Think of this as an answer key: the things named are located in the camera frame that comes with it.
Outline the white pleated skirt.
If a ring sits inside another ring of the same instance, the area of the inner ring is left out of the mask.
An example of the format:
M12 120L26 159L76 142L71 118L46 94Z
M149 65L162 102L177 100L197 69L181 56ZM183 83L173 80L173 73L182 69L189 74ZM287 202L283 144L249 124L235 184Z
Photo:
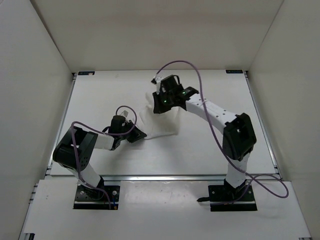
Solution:
M145 93L146 104L138 113L138 128L146 134L145 140L165 136L176 136L180 132L181 108L173 107L165 113L154 113L154 100L151 93Z

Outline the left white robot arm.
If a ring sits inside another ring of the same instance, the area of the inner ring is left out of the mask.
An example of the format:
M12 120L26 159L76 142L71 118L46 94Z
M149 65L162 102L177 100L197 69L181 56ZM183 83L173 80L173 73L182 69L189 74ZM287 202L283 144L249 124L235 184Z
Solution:
M104 195L105 187L102 176L90 164L93 151L114 151L122 141L132 144L145 137L147 134L132 120L114 115L110 125L101 132L71 126L55 147L52 159L77 177L93 199L99 199Z

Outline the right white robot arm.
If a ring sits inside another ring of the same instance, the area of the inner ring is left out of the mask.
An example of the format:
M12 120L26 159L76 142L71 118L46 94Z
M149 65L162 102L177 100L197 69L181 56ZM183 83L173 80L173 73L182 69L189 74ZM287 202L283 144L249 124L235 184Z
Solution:
M222 134L222 153L230 160L224 180L224 195L236 200L242 195L245 185L247 163L257 142L250 117L246 113L229 112L206 98L189 86L184 88L177 75L165 78L154 77L151 83L156 86L152 93L154 114L164 114L174 107L195 114Z

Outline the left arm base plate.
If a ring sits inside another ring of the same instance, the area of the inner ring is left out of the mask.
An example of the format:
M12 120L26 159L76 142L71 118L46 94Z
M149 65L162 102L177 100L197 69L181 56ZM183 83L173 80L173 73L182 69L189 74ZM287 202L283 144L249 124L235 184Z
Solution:
M119 208L120 185L105 185L104 190L109 196L95 189L87 188L80 183L77 185L73 208L75 210L111 210Z

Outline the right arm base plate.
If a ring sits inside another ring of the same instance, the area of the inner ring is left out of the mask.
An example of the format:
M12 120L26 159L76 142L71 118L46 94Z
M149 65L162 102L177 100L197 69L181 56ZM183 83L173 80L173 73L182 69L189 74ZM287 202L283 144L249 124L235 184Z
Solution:
M211 212L255 212L258 210L251 185L246 185L235 194L228 191L224 185L209 185L208 196L198 198L197 202L208 202Z

